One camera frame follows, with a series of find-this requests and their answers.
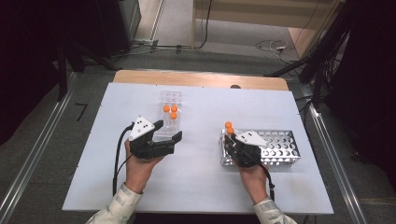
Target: person's right hand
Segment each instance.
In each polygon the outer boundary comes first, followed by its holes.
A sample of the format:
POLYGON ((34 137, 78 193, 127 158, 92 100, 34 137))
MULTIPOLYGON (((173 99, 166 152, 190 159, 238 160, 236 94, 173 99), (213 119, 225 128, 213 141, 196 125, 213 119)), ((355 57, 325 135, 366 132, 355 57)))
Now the person's right hand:
POLYGON ((249 168, 238 167, 242 183, 254 204, 268 197, 266 190, 267 176, 259 165, 249 168))

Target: person's left hand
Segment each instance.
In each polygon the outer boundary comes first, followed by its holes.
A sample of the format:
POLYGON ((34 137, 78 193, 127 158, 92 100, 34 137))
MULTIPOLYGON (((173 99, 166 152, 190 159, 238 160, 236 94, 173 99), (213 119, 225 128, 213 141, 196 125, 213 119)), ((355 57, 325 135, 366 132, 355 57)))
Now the person's left hand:
MULTIPOLYGON (((128 139, 125 141, 124 145, 126 158, 128 158, 129 156, 131 156, 128 139)), ((162 159, 163 157, 158 157, 150 161, 143 161, 139 160, 135 156, 132 156, 126 162, 125 186, 135 193, 143 193, 143 189, 146 187, 146 184, 149 181, 149 177, 151 176, 152 169, 162 159)))

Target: desk leg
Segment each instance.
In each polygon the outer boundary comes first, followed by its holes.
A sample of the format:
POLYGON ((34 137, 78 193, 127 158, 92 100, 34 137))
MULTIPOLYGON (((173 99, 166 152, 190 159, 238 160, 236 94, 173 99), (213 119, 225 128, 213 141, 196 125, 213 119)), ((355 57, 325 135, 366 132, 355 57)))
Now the desk leg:
POLYGON ((196 10, 196 0, 192 2, 192 24, 191 24, 191 48, 194 49, 194 42, 195 42, 195 10, 196 10))

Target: sleeve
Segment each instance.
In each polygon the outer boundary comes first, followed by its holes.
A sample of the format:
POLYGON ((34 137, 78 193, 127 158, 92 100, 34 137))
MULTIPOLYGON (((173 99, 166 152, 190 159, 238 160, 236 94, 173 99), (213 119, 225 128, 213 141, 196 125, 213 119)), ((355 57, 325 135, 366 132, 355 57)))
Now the sleeve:
POLYGON ((86 224, 126 224, 142 196, 122 184, 110 205, 93 215, 86 224))
POLYGON ((253 205, 253 209, 261 224, 297 224, 285 216, 270 197, 253 205))

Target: gray floor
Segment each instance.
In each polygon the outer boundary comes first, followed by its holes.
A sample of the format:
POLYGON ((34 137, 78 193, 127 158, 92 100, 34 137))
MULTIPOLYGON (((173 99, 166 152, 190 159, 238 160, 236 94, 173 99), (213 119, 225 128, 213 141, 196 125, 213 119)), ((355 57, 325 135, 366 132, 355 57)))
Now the gray floor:
MULTIPOLYGON (((166 1, 166 4, 172 3, 175 3, 175 1, 166 1)), ((168 24, 168 19, 165 20, 164 18, 171 16, 171 13, 166 14, 166 11, 164 11, 162 16, 163 20, 161 20, 162 23, 159 24, 156 34, 156 37, 160 39, 160 44, 189 44, 191 40, 189 36, 191 34, 190 30, 186 28, 174 31, 169 27, 166 28, 165 25, 168 24)), ((188 21, 183 22, 185 26, 190 26, 188 21)), ((182 53, 176 54, 174 50, 164 50, 154 53, 116 57, 112 62, 124 69, 206 71, 246 76, 270 74, 285 66, 285 63, 275 57, 273 53, 258 50, 254 47, 256 41, 290 38, 284 32, 284 29, 261 26, 265 30, 265 34, 259 34, 259 32, 262 32, 260 31, 261 28, 254 26, 250 27, 253 28, 251 31, 248 31, 250 28, 244 27, 240 29, 246 29, 243 34, 247 35, 238 35, 236 39, 227 39, 224 42, 224 38, 221 37, 224 36, 222 34, 229 36, 235 27, 239 29, 237 26, 223 26, 220 35, 219 33, 214 34, 211 31, 212 28, 209 29, 210 38, 208 38, 207 45, 200 52, 182 51, 182 53), (259 36, 259 38, 254 37, 257 39, 251 39, 250 41, 250 33, 255 34, 252 36, 259 36), (241 47, 243 46, 242 43, 249 44, 248 46, 241 47)), ((201 29, 199 21, 197 21, 197 29, 201 29)), ((200 36, 197 36, 197 43, 199 43, 200 38, 200 36)), ((285 51, 282 55, 285 55, 288 60, 296 59, 296 54, 293 52, 292 46, 290 46, 290 52, 285 51)), ((297 73, 300 71, 301 69, 296 69, 296 72, 293 71, 283 76, 288 81, 289 88, 295 98, 303 96, 301 84, 297 81, 297 73)), ((97 110, 101 104, 106 85, 112 81, 114 75, 114 71, 108 71, 103 66, 91 61, 89 61, 89 66, 84 74, 78 74, 77 85, 71 99, 9 223, 85 223, 93 214, 93 212, 64 212, 62 211, 62 205, 97 110), (80 116, 82 107, 76 105, 76 103, 88 105, 80 121, 77 121, 77 119, 80 116)), ((9 184, 21 169, 24 160, 32 150, 35 140, 50 117, 50 113, 56 104, 57 91, 58 88, 55 87, 49 92, 26 118, 12 138, 0 146, 1 197, 4 197, 9 184)), ((299 108, 302 108, 304 104, 305 101, 297 102, 299 108)), ((334 146, 346 168, 352 186, 361 200, 361 205, 367 216, 368 223, 389 223, 389 219, 394 217, 394 213, 396 212, 396 205, 391 201, 391 199, 395 198, 395 192, 391 188, 386 175, 372 164, 364 164, 361 161, 350 159, 354 150, 349 144, 348 133, 345 127, 343 127, 343 124, 336 117, 332 116, 332 113, 325 105, 321 105, 321 108, 334 146)), ((352 223, 345 200, 335 180, 318 132, 309 116, 306 120, 306 129, 312 139, 313 149, 318 156, 318 166, 323 181, 328 186, 327 191, 334 209, 334 215, 318 216, 318 223, 352 223)), ((299 223, 304 219, 301 216, 293 217, 299 223)), ((138 214, 136 223, 193 223, 197 220, 204 223, 218 222, 230 224, 238 222, 246 223, 249 221, 251 223, 258 223, 255 217, 244 216, 184 217, 152 214, 138 214)))

